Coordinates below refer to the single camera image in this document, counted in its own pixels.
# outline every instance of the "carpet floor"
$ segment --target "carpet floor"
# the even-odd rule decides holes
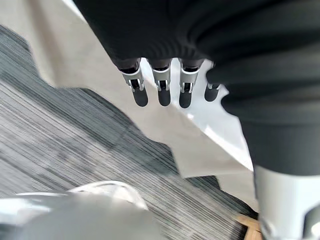
[[[171,150],[104,98],[49,86],[26,41],[0,26],[0,197],[103,180],[135,187],[169,240],[239,240],[257,214],[214,176],[182,179]]]

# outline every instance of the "silver metal joint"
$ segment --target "silver metal joint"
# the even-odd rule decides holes
[[[189,93],[192,93],[192,90],[195,86],[199,69],[196,71],[185,71],[182,67],[180,68],[180,92],[185,92],[185,84],[190,83]]]
[[[141,72],[140,64],[138,64],[138,70],[134,73],[124,73],[124,72],[121,72],[121,73],[124,77],[126,84],[129,85],[132,92],[135,92],[135,88],[133,86],[134,80],[137,80],[140,91],[143,91],[145,89],[144,77]]]
[[[152,74],[154,78],[154,82],[159,92],[161,92],[160,81],[165,81],[165,90],[168,91],[170,88],[170,65],[166,70],[159,71],[152,69]]]

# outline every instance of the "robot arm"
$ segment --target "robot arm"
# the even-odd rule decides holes
[[[318,0],[74,0],[139,106],[147,58],[159,102],[170,103],[179,58],[180,105],[191,102],[203,59],[205,99],[219,84],[239,117],[254,165],[267,240],[320,237],[320,2]]]

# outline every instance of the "black fabric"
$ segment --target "black fabric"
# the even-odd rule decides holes
[[[140,57],[215,61],[208,82],[229,90],[222,105],[240,118],[254,164],[320,175],[320,1],[75,3],[116,65]]]

